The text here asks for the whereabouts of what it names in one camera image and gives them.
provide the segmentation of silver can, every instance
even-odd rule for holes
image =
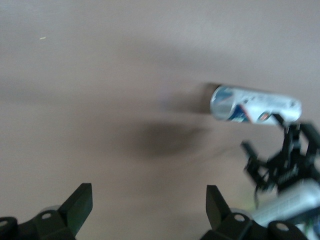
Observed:
[[[272,114],[286,122],[301,116],[301,102],[290,96],[241,87],[218,86],[210,100],[210,112],[218,120],[275,125]]]

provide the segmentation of can label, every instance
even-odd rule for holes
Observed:
[[[274,125],[278,122],[272,114],[280,114],[287,122],[298,120],[301,102],[279,94],[220,86],[212,96],[210,109],[219,120]]]

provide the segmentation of brown surface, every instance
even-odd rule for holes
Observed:
[[[298,98],[319,126],[319,11],[289,0],[1,1],[0,216],[26,221],[82,182],[94,207],[78,240],[199,239],[207,184],[252,207],[239,144],[268,156],[282,133],[170,106],[194,106],[203,83],[232,84]]]

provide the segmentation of blue and white can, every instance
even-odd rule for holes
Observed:
[[[218,120],[275,125],[278,122],[272,114],[295,122],[302,107],[299,100],[290,96],[221,85],[211,97],[210,112]]]

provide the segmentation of silver cylinder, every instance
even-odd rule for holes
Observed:
[[[220,85],[210,100],[210,113],[218,120],[275,125],[272,114],[280,114],[286,122],[298,120],[301,102],[290,96]]]

